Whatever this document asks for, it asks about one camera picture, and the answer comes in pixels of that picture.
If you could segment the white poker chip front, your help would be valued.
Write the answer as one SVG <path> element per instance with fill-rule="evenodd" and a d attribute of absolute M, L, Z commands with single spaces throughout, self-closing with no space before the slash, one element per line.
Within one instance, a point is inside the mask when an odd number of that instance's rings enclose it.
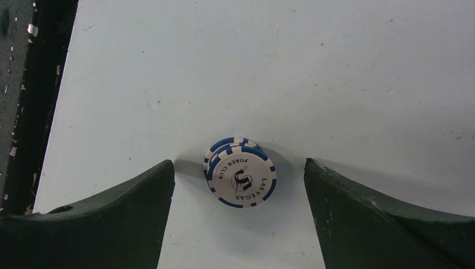
<path fill-rule="evenodd" d="M 224 147 L 212 158 L 208 187 L 223 204 L 250 208 L 269 199 L 277 185 L 276 168 L 255 147 Z"/>

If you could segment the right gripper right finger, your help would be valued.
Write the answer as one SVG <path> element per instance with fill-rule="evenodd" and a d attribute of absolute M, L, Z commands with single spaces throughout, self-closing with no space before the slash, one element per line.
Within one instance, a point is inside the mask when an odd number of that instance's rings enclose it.
<path fill-rule="evenodd" d="M 473 268 L 474 218 L 404 202 L 308 158 L 304 183 L 326 268 Z"/>

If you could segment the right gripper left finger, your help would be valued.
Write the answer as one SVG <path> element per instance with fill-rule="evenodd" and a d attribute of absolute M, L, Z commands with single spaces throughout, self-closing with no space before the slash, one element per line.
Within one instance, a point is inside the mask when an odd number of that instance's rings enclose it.
<path fill-rule="evenodd" d="M 1 217 L 1 267 L 156 268 L 174 175 L 164 160 L 48 213 Z"/>

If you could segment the white blue poker chip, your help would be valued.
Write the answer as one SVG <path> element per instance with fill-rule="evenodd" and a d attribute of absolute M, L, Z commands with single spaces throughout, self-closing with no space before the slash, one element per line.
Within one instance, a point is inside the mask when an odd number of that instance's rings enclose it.
<path fill-rule="evenodd" d="M 220 149 L 224 147 L 235 146 L 235 145 L 255 147 L 256 149 L 263 151 L 262 148 L 257 143 L 244 137 L 235 136 L 235 137 L 228 137 L 228 138 L 219 140 L 218 142 L 216 142 L 214 145 L 212 145 L 209 148 L 203 160 L 203 174 L 207 180 L 210 180 L 211 178 L 209 168 L 211 165 L 212 158 L 218 153 Z"/>

